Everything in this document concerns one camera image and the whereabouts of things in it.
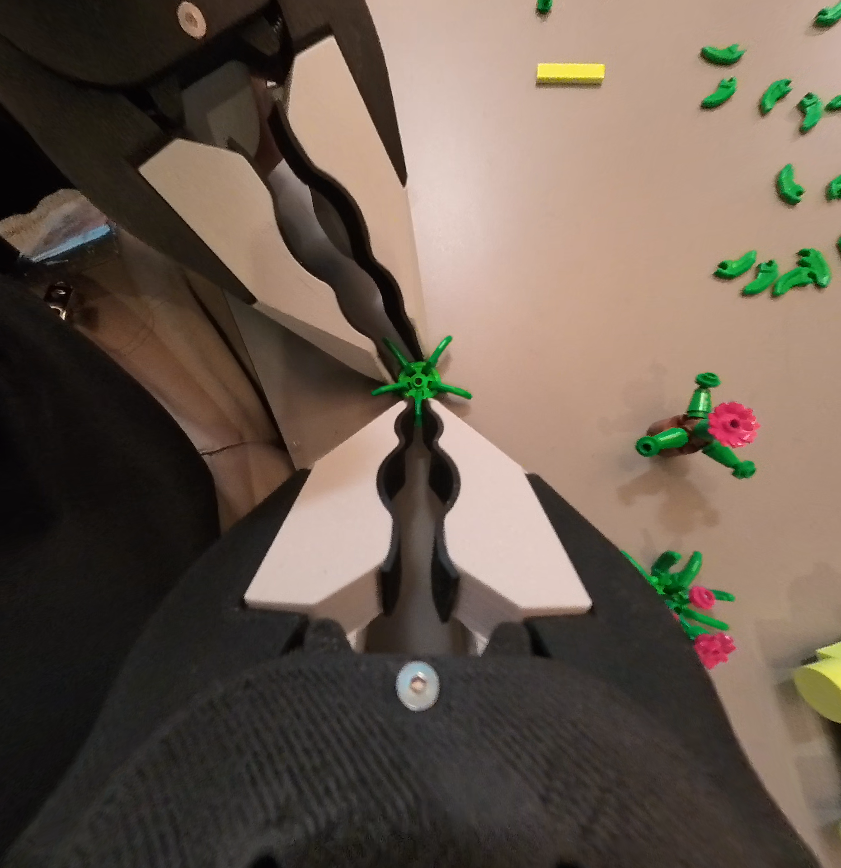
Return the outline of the person's left leg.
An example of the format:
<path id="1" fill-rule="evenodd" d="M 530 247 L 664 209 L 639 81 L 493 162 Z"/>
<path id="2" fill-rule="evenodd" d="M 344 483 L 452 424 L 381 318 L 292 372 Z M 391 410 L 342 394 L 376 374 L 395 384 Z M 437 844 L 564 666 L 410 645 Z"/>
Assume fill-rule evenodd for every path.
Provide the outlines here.
<path id="1" fill-rule="evenodd" d="M 213 477 L 222 531 L 294 473 L 263 401 L 184 270 L 123 230 L 85 270 L 76 328 L 166 409 Z"/>

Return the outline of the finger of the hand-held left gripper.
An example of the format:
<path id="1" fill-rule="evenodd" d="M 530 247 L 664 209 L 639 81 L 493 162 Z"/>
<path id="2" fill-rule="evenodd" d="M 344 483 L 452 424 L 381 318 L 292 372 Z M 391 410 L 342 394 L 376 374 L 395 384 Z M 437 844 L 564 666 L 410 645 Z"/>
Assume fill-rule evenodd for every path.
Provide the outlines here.
<path id="1" fill-rule="evenodd" d="M 283 160 L 254 159 L 271 144 L 248 67 L 229 61 L 181 94 L 187 138 L 140 168 L 146 181 L 252 296 L 248 306 L 378 382 L 390 378 L 367 326 L 371 278 L 334 244 L 313 195 Z"/>
<path id="2" fill-rule="evenodd" d="M 387 361 L 387 342 L 397 361 L 424 358 L 408 193 L 335 36 L 295 54 L 270 131 L 284 159 L 270 178 L 276 237 L 334 320 L 269 300 L 274 318 L 341 361 Z"/>

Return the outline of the lime green toy figure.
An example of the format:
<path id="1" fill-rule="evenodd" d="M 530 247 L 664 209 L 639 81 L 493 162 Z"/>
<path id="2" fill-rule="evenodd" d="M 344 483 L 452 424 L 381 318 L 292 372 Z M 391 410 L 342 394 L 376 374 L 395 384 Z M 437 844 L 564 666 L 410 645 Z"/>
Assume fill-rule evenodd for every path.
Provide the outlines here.
<path id="1" fill-rule="evenodd" d="M 813 807 L 827 829 L 832 829 L 841 846 L 841 639 L 815 650 L 809 661 L 794 670 L 799 697 L 821 719 L 829 737 L 827 777 L 838 792 L 818 795 L 819 780 L 812 783 Z"/>

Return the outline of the yellow flat toy brick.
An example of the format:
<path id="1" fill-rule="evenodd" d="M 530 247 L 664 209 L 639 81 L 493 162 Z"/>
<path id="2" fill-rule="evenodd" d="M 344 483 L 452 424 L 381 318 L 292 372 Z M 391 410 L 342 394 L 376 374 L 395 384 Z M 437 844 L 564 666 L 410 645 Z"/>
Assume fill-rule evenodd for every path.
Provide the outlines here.
<path id="1" fill-rule="evenodd" d="M 605 75 L 602 62 L 545 61 L 536 65 L 536 84 L 542 86 L 597 86 Z"/>

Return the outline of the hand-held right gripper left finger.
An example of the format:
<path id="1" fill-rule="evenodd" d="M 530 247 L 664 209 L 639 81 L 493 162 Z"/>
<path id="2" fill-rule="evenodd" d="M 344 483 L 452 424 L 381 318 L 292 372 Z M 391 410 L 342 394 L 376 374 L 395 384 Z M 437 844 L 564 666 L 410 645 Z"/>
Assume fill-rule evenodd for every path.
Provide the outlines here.
<path id="1" fill-rule="evenodd" d="M 379 576 L 393 538 L 379 471 L 407 410 L 393 406 L 314 464 L 245 592 L 249 607 L 331 619 L 363 648 L 383 610 Z"/>

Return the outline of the scatter of green toy leaves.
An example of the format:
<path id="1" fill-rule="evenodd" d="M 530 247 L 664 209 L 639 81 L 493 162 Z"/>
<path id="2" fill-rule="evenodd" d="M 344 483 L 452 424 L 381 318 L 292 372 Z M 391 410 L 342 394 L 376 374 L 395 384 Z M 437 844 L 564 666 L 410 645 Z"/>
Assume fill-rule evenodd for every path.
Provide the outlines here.
<path id="1" fill-rule="evenodd" d="M 834 2 L 817 11 L 813 18 L 813 27 L 827 29 L 841 22 L 841 1 Z M 700 57 L 711 65 L 730 67 L 740 61 L 746 53 L 738 43 L 729 46 L 703 46 Z M 736 93 L 738 79 L 729 76 L 719 80 L 715 90 L 705 96 L 700 102 L 702 111 L 716 110 L 728 103 Z M 782 78 L 772 81 L 763 91 L 757 103 L 759 114 L 765 117 L 772 112 L 778 103 L 784 100 L 793 89 L 793 80 Z M 841 94 L 831 100 L 824 101 L 814 92 L 806 92 L 797 103 L 797 111 L 801 115 L 798 132 L 805 135 L 816 127 L 818 122 L 828 113 L 841 112 Z M 785 164 L 774 177 L 774 189 L 778 199 L 785 205 L 794 207 L 801 203 L 805 188 L 799 184 L 796 170 L 792 163 Z M 841 174 L 827 182 L 825 200 L 841 201 Z M 841 234 L 836 240 L 836 250 L 841 258 Z M 832 281 L 832 269 L 827 257 L 818 249 L 803 247 L 796 253 L 796 264 L 793 268 L 780 272 L 779 263 L 775 259 L 758 262 L 758 252 L 751 250 L 735 259 L 724 259 L 716 266 L 713 276 L 724 280 L 743 277 L 751 270 L 753 278 L 742 289 L 743 297 L 753 297 L 763 292 L 770 292 L 772 298 L 779 298 L 794 288 L 814 286 L 826 289 Z"/>

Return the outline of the toy cactus with pink flower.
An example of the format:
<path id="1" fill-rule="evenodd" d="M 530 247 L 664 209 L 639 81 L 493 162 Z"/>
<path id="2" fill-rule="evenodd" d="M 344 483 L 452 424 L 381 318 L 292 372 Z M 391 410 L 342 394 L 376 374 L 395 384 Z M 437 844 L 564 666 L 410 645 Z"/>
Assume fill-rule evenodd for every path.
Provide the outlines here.
<path id="1" fill-rule="evenodd" d="M 739 480 L 755 475 L 753 461 L 736 450 L 750 445 L 761 428 L 753 410 L 738 402 L 714 405 L 712 390 L 720 385 L 715 373 L 695 377 L 686 411 L 655 422 L 634 444 L 644 458 L 675 458 L 701 453 L 730 470 Z"/>

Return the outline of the toy bush with pink flowers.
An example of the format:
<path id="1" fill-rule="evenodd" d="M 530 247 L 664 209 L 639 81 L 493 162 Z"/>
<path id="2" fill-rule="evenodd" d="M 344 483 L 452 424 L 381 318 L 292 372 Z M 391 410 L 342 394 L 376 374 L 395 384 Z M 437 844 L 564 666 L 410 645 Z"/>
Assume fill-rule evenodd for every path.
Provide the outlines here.
<path id="1" fill-rule="evenodd" d="M 693 552 L 685 564 L 675 570 L 682 554 L 674 550 L 661 553 L 645 569 L 629 553 L 621 554 L 631 563 L 680 624 L 702 665 L 710 670 L 726 663 L 736 650 L 728 633 L 729 624 L 711 615 L 718 602 L 735 602 L 736 597 L 724 590 L 710 589 L 698 583 L 703 565 L 700 551 Z"/>

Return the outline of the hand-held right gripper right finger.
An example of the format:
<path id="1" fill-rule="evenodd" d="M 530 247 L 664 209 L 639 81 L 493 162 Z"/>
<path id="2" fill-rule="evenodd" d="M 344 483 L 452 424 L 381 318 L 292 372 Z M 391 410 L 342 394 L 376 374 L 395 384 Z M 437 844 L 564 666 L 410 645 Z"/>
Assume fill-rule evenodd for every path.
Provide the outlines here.
<path id="1" fill-rule="evenodd" d="M 495 628 L 592 606 L 523 468 L 437 400 L 424 411 L 429 486 L 441 504 L 432 554 L 439 619 L 481 655 Z"/>

